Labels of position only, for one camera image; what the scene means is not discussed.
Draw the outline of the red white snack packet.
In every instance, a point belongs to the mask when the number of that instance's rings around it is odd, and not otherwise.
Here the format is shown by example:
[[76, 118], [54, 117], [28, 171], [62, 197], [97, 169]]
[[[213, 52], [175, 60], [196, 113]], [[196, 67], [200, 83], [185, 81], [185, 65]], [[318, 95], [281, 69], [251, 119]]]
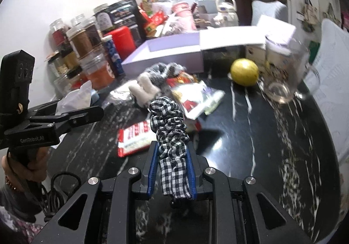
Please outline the red white snack packet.
[[118, 131], [118, 157], [123, 158], [147, 150], [156, 140], [150, 120], [144, 120]]

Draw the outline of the black white checkered scrunchie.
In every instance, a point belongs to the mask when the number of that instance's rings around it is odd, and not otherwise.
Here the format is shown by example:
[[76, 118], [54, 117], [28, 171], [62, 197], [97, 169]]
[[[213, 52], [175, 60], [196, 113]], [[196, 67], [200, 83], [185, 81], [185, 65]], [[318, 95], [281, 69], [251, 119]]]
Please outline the black white checkered scrunchie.
[[175, 199], [191, 198], [186, 153], [189, 136], [178, 104], [159, 97], [149, 105], [151, 130], [159, 145], [160, 178], [163, 194]]

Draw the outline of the red gold cartoon snack bag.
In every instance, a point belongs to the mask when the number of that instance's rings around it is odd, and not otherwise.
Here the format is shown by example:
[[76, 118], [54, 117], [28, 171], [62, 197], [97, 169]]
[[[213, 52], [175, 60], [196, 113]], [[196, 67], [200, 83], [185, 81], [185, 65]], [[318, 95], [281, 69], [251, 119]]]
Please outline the red gold cartoon snack bag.
[[198, 79], [195, 76], [190, 75], [186, 72], [181, 72], [175, 78], [167, 78], [166, 82], [167, 82], [167, 85], [169, 85], [169, 87], [174, 88], [174, 87], [176, 87], [178, 85], [182, 85], [182, 84], [198, 83]]

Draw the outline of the checkered plush toy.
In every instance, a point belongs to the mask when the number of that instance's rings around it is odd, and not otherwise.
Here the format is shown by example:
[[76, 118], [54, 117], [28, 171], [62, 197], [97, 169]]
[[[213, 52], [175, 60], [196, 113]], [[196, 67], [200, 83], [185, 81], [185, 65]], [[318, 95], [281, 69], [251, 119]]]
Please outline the checkered plush toy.
[[169, 95], [167, 79], [177, 78], [182, 72], [186, 72], [186, 68], [174, 62], [154, 64], [129, 86], [130, 93], [139, 107], [148, 108], [155, 99]]

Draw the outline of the orange powder jar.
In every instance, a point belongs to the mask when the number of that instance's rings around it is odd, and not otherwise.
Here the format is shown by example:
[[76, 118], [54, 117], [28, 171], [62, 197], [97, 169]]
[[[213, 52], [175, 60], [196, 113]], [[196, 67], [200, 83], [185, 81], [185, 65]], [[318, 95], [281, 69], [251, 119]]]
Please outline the orange powder jar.
[[104, 55], [99, 55], [81, 64], [87, 79], [91, 81], [96, 91], [104, 89], [113, 83], [115, 76]]

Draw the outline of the brown powder jar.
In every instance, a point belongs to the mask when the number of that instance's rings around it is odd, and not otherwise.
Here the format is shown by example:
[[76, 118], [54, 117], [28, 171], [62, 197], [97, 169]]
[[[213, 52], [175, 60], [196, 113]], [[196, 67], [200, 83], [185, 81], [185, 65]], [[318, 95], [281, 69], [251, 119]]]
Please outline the brown powder jar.
[[80, 58], [85, 57], [93, 50], [91, 41], [84, 28], [74, 26], [66, 32], [66, 35]]

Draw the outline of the dark red jar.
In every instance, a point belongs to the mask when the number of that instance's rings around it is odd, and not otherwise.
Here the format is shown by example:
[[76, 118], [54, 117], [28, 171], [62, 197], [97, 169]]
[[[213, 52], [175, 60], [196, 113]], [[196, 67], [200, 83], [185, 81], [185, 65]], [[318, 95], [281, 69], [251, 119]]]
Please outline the dark red jar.
[[50, 24], [52, 38], [57, 46], [67, 46], [69, 41], [66, 36], [66, 25], [62, 19], [57, 19]]

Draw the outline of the blue tablet tube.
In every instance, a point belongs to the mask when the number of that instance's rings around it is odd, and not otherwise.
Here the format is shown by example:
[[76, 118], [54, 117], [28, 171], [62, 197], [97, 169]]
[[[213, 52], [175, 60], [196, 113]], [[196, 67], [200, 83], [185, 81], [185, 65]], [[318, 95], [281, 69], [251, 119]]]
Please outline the blue tablet tube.
[[102, 44], [106, 52], [106, 56], [109, 65], [115, 76], [124, 75], [124, 70], [122, 68], [122, 61], [117, 52], [116, 46], [111, 35], [107, 35], [102, 38]]

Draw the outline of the lavender open gift box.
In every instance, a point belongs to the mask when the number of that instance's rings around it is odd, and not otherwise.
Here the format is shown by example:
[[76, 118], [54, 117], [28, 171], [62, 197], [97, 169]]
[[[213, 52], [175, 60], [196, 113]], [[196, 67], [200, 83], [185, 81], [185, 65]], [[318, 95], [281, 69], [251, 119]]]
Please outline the lavender open gift box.
[[144, 42], [123, 62], [129, 78], [135, 78], [156, 63], [177, 63], [190, 73], [204, 71], [203, 52], [222, 47], [262, 45], [271, 33], [289, 39], [296, 27], [281, 22], [278, 25], [220, 27], [194, 33], [165, 36]]

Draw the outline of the red cylindrical canister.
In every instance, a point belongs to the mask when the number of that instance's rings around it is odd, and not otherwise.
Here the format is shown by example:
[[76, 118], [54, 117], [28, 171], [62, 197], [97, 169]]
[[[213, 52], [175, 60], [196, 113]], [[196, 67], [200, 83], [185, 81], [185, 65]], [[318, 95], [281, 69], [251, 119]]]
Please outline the red cylindrical canister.
[[126, 26], [107, 33], [105, 37], [107, 36], [112, 36], [112, 40], [122, 61], [126, 60], [136, 50], [133, 36]]

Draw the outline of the purple label jar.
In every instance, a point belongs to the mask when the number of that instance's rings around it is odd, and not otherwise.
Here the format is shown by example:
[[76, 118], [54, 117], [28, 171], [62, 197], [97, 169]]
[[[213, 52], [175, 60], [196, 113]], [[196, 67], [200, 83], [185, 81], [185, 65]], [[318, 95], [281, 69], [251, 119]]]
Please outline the purple label jar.
[[114, 25], [109, 14], [108, 4], [101, 4], [100, 6], [93, 9], [96, 20], [99, 24], [101, 32], [106, 34], [114, 29]]

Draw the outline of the white medicine box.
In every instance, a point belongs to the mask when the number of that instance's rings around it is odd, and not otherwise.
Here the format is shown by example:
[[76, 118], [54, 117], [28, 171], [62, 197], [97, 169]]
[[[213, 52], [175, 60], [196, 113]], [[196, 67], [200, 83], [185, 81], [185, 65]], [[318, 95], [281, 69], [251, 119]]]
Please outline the white medicine box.
[[247, 45], [245, 47], [245, 57], [257, 66], [263, 66], [266, 60], [266, 45]]

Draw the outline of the clear glass mug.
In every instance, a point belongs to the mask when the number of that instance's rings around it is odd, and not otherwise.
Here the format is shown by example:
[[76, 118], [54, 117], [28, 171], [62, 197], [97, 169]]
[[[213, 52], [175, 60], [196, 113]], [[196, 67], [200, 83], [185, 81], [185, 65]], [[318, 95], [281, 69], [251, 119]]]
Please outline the clear glass mug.
[[292, 99], [305, 100], [319, 88], [321, 78], [309, 63], [308, 48], [294, 38], [282, 43], [273, 37], [266, 38], [266, 60], [261, 90], [276, 103], [287, 104]]

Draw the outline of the pink paper cup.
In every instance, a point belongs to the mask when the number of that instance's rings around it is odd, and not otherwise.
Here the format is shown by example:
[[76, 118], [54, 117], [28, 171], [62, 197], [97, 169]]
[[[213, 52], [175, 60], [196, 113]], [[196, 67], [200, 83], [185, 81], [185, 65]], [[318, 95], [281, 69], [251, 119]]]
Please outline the pink paper cup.
[[176, 17], [179, 18], [179, 23], [182, 25], [185, 31], [196, 31], [196, 26], [192, 14], [192, 10], [189, 4], [186, 2], [178, 2], [172, 6], [172, 11]]

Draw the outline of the white astronaut kettle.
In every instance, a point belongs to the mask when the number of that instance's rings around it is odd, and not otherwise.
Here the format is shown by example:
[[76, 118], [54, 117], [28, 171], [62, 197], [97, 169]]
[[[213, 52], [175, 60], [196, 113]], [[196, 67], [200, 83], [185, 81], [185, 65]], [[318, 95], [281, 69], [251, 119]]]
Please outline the white astronaut kettle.
[[217, 15], [214, 22], [218, 27], [239, 26], [235, 0], [216, 0]]

